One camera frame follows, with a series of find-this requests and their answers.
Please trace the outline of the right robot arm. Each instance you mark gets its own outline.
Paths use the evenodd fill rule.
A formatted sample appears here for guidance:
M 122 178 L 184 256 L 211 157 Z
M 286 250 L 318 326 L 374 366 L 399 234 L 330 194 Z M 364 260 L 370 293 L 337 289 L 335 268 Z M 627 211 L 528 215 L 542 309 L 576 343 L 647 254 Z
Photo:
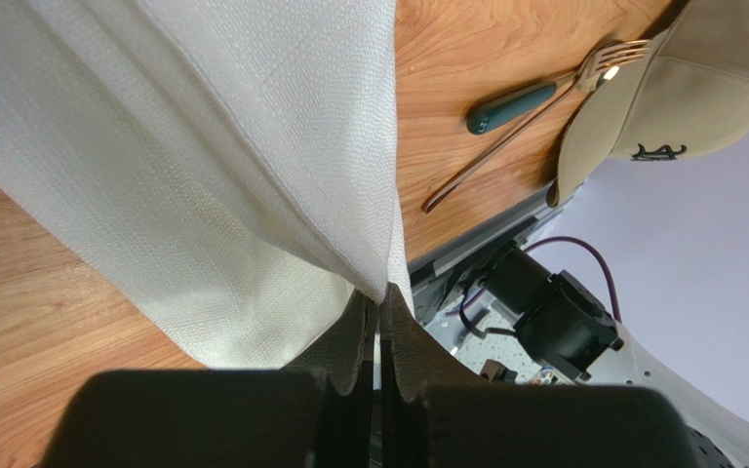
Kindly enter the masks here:
M 567 381 L 640 387 L 663 396 L 690 430 L 698 450 L 728 467 L 749 467 L 749 422 L 659 362 L 567 271 L 551 273 L 506 246 L 491 255 L 480 285 L 511 320 L 529 357 Z

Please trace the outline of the white cloth napkin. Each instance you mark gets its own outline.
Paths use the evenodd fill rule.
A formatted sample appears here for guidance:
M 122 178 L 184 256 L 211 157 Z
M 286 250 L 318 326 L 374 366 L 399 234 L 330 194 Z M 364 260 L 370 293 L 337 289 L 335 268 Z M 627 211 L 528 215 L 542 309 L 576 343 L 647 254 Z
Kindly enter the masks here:
M 411 292 L 392 1 L 0 1 L 0 189 L 215 369 Z

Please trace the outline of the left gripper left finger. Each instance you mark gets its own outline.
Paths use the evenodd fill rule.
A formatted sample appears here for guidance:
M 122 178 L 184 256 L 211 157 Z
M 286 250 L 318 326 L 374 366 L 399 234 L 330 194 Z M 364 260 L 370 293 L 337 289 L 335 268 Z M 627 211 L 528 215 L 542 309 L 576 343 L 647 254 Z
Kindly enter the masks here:
M 278 370 L 111 370 L 67 405 L 44 467 L 365 467 L 376 306 L 354 293 Z

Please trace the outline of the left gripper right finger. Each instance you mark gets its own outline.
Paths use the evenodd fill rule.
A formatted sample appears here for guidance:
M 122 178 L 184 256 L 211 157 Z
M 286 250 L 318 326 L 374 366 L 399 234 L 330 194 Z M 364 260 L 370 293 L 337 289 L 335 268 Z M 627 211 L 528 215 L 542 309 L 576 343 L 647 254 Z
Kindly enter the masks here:
M 491 383 L 415 320 L 398 286 L 379 307 L 387 467 L 695 467 L 686 424 L 638 387 Z

